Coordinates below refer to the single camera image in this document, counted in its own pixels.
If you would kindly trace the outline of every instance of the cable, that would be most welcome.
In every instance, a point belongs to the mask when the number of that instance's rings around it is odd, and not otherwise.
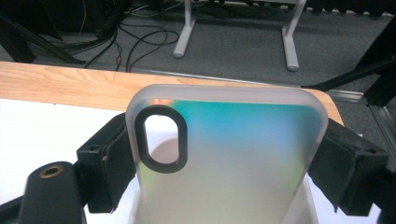
[[[115,71],[118,72],[120,70],[120,65],[122,63],[122,56],[121,56],[121,54],[122,54],[122,46],[117,42],[117,39],[116,39],[115,43],[116,43],[116,46],[117,46],[117,51],[119,52],[119,55],[117,55],[117,58],[116,58],[117,67],[115,69]]]
[[[98,58],[99,58],[100,56],[102,56],[106,51],[108,51],[108,50],[111,48],[111,46],[113,46],[114,42],[116,41],[117,35],[118,35],[118,31],[117,31],[117,28],[116,28],[116,30],[115,30],[115,32],[114,32],[114,35],[113,35],[113,39],[111,40],[110,44],[109,44],[107,47],[105,47],[104,49],[102,49],[102,51],[100,51],[98,54],[96,54],[96,56],[94,56],[92,59],[90,59],[90,60],[84,65],[84,68],[88,68],[96,59],[98,59]]]
[[[178,41],[178,38],[179,38],[179,34],[178,34],[177,32],[175,32],[175,31],[167,31],[167,33],[169,33],[169,34],[174,34],[174,35],[176,36],[176,38],[175,38],[174,40],[169,41],[169,42],[164,43],[164,44],[162,44],[162,43],[153,43],[153,42],[149,42],[149,41],[147,41],[147,40],[145,40],[145,39],[142,39],[143,37],[138,37],[138,36],[136,36],[136,35],[134,35],[134,34],[128,32],[127,30],[123,29],[123,28],[121,27],[121,25],[129,26],[129,27],[139,27],[139,28],[157,28],[157,29],[164,30],[161,26],[156,26],[156,25],[132,25],[132,24],[120,23],[120,25],[119,25],[120,30],[122,30],[122,31],[125,32],[126,34],[128,34],[128,35],[130,35],[130,36],[132,36],[132,37],[134,37],[134,38],[136,38],[136,39],[138,39],[138,40],[141,39],[141,41],[143,41],[144,43],[149,44],[149,45],[154,45],[154,46],[158,46],[158,45],[163,45],[163,46],[171,45],[171,44],[175,44],[175,43]]]
[[[168,11],[168,10],[170,10],[170,9],[172,9],[172,8],[178,7],[178,6],[180,6],[181,4],[183,4],[183,3],[184,3],[184,0],[182,0],[182,1],[180,1],[180,2],[178,2],[178,3],[176,3],[176,4],[174,4],[174,5],[172,5],[172,6],[170,6],[170,7],[167,7],[167,8],[164,9],[163,11]],[[155,12],[155,13],[149,14],[149,15],[142,15],[142,14],[136,14],[136,13],[135,13],[135,12],[137,12],[137,11],[140,11],[140,10],[144,9],[144,8],[146,8],[146,7],[139,8],[139,9],[137,9],[137,10],[134,10],[134,12],[130,12],[130,13],[128,13],[128,15],[133,15],[133,16],[142,17],[142,18],[150,18],[150,17],[154,17],[154,16],[157,16],[157,15],[160,15],[160,12]]]
[[[125,64],[125,71],[126,71],[126,72],[131,72],[132,66],[134,65],[134,63],[137,63],[138,61],[142,60],[144,57],[148,56],[150,53],[156,51],[157,49],[159,49],[160,47],[163,46],[163,44],[162,44],[162,45],[158,45],[157,48],[155,48],[154,50],[152,50],[152,51],[150,51],[150,52],[148,52],[148,53],[146,53],[146,54],[140,56],[139,58],[137,58],[136,60],[134,60],[132,63],[129,63],[129,62],[131,61],[132,53],[134,52],[134,49],[137,47],[137,45],[138,45],[140,42],[143,42],[143,40],[144,40],[145,38],[147,38],[147,37],[149,37],[149,36],[151,36],[151,35],[158,34],[158,33],[165,33],[165,38],[163,39],[163,43],[165,43],[165,42],[166,42],[166,39],[167,39],[167,37],[168,37],[168,32],[167,32],[165,29],[162,29],[161,31],[151,32],[151,33],[149,33],[149,34],[147,34],[147,35],[144,35],[144,36],[142,36],[142,38],[140,38],[139,40],[137,40],[136,43],[134,43],[134,46],[132,47],[131,51],[129,52],[129,54],[128,54],[128,59],[127,59],[126,64]]]
[[[85,24],[85,20],[87,19],[87,8],[85,6],[85,0],[81,0],[82,1],[82,7],[84,9],[84,18],[82,19],[82,24],[81,27],[79,28],[79,34],[81,35],[82,32],[82,28],[84,27]]]

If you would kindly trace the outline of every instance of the frosted phone case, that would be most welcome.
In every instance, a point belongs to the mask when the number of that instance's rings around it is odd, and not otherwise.
[[[178,159],[147,152],[144,120],[178,127]],[[145,219],[150,224],[281,223],[327,127],[310,93],[154,85],[126,113]]]

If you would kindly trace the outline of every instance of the mounting screw hole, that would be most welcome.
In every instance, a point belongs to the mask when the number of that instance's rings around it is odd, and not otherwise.
[[[63,170],[64,170],[64,168],[60,165],[51,165],[40,172],[40,177],[41,178],[51,178],[53,176],[60,174]]]

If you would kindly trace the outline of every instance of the wooden table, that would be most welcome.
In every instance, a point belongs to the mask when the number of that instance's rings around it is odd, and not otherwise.
[[[191,77],[166,77],[0,62],[0,98],[60,105],[79,105],[125,111],[133,96],[152,84],[270,88],[268,84]],[[306,90],[326,107],[329,118],[343,124],[332,98],[322,91]]]
[[[0,186],[13,193],[8,196],[7,191],[2,191],[6,195],[2,194],[3,201],[1,203],[23,193],[25,178],[35,168],[52,161],[74,162],[76,160],[75,150],[101,128],[108,118],[112,118],[120,111],[125,111],[132,97],[147,85],[164,83],[252,88],[274,87],[236,81],[127,74],[5,62],[0,62],[0,83],[0,99],[58,104],[56,106],[40,105],[40,108],[45,107],[45,110],[49,111],[46,114],[40,114],[37,112],[38,110],[32,111],[33,106],[31,105],[35,103],[30,102],[14,101],[12,103],[28,104],[27,108],[30,111],[7,110],[1,107],[0,112],[3,114],[14,114],[13,120],[8,120],[7,116],[3,117],[3,121],[5,120],[8,126],[3,126],[4,122],[0,126],[4,129],[2,132],[0,130],[0,133],[6,137],[6,140],[1,138],[2,144],[0,145],[2,151],[0,172],[6,173],[6,175],[0,174],[0,180],[2,180]],[[343,123],[329,95],[322,91],[306,91],[318,97],[326,107],[331,119]],[[66,105],[85,106],[85,108]],[[74,117],[73,113],[77,115],[78,120],[71,118]],[[38,129],[44,129],[45,132],[38,132]],[[129,189],[138,188],[137,181],[132,181],[131,184]],[[331,203],[322,195],[320,189],[314,185],[310,185],[310,188],[315,195],[314,200],[318,206],[316,210],[319,221],[323,221],[323,223],[364,223],[367,219],[367,217],[346,217],[334,214]],[[130,204],[133,201],[134,191],[128,191],[125,194],[128,194],[130,198],[123,197],[126,202],[120,204],[126,204],[124,208],[119,206],[112,216],[108,214],[89,216],[88,223],[120,223],[119,219],[123,220],[122,218],[128,215],[131,210]],[[368,223],[373,223],[372,220],[376,220],[378,214],[379,209],[376,209],[376,213],[371,215],[374,218],[369,219]]]

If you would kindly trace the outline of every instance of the black stand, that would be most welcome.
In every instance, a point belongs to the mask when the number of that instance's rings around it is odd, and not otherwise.
[[[329,91],[372,74],[381,77],[364,93],[369,105],[386,105],[396,95],[396,18],[393,18],[381,35],[367,50],[356,68],[348,73],[317,85],[303,88]]]

